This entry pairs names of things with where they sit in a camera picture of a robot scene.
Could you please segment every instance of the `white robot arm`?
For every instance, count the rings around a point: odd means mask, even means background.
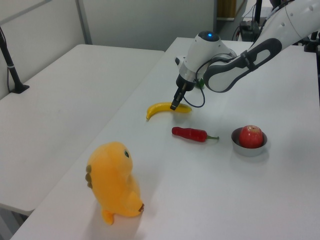
[[[210,90],[227,92],[239,79],[318,29],[320,0],[295,0],[270,16],[256,42],[239,56],[235,56],[213,32],[199,33],[180,64],[176,80],[178,90],[171,109],[176,109],[185,92],[194,88],[196,73],[203,74],[204,83]]]

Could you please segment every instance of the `yellow banana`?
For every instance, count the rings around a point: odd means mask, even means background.
[[[154,114],[158,112],[163,112],[163,111],[189,113],[192,110],[191,107],[183,103],[180,103],[179,106],[174,111],[170,109],[170,106],[171,106],[171,102],[159,102],[151,105],[146,111],[146,119],[149,120]]]

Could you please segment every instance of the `bowl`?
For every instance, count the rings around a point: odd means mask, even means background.
[[[255,157],[258,156],[259,154],[262,153],[262,151],[265,149],[266,143],[267,143],[267,136],[265,135],[264,132],[262,132],[263,135],[263,143],[261,147],[258,148],[246,148],[243,146],[240,146],[239,143],[239,135],[241,132],[242,127],[237,128],[236,130],[234,130],[231,134],[231,139],[232,139],[232,144],[233,144],[233,149],[235,152],[237,152],[238,154],[242,155],[242,156],[246,156],[246,157]]]

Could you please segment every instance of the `yellow plush toy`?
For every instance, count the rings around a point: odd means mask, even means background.
[[[87,186],[100,203],[103,220],[109,225],[114,222],[114,214],[134,217],[144,210],[132,168],[131,155],[121,142],[99,146],[88,160]]]

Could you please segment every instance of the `red apple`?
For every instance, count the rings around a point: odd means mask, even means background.
[[[264,136],[259,127],[254,125],[247,125],[241,129],[239,135],[239,143],[242,147],[247,149],[260,148],[264,142]]]

